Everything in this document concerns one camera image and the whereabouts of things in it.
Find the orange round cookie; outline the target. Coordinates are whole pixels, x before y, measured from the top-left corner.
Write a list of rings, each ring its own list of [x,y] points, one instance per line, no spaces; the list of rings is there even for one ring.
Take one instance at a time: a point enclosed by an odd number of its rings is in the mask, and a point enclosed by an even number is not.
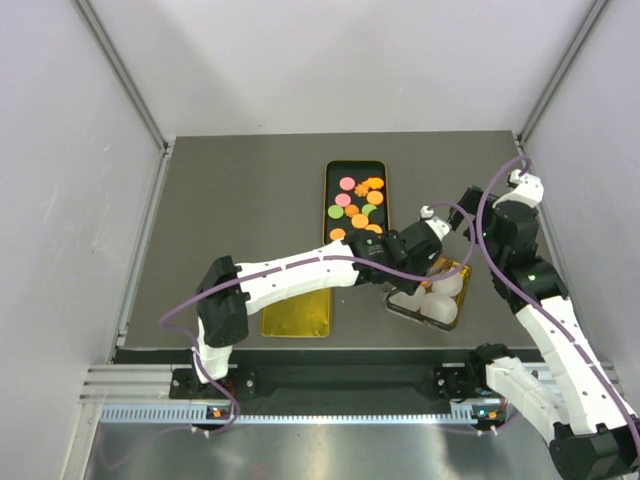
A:
[[[329,238],[331,241],[342,240],[346,236],[346,232],[342,228],[334,228],[329,232]]]

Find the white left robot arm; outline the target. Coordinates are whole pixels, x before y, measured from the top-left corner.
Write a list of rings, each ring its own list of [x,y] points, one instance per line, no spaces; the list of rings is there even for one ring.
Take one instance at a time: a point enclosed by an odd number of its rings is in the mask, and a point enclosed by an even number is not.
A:
[[[442,253],[450,231],[448,223],[432,217],[400,232],[358,230],[317,249],[262,263],[216,259],[197,290],[192,384],[205,396],[220,394],[233,346],[248,336],[248,317],[272,304],[362,284],[390,283],[412,293]]]

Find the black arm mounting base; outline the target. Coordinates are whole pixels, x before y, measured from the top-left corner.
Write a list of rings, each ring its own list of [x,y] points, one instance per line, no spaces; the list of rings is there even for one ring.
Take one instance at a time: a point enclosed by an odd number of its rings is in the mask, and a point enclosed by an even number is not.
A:
[[[172,374],[172,399],[214,399],[233,396],[240,402],[274,399],[278,392],[376,392],[410,391],[429,401],[463,403],[498,395],[476,385],[463,366],[422,364],[249,365],[231,366],[222,378],[206,377],[196,366]]]

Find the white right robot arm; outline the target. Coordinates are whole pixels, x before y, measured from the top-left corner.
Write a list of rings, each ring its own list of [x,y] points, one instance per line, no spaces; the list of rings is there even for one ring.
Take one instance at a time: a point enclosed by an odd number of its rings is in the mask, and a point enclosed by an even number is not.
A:
[[[466,380],[476,394],[504,397],[544,440],[564,479],[614,479],[639,473],[639,415],[622,398],[576,318],[555,267],[538,255],[541,180],[504,167],[490,182],[509,190],[470,188],[459,202],[475,215],[475,244],[494,287],[534,341],[555,383],[547,387],[502,344],[470,353]]]

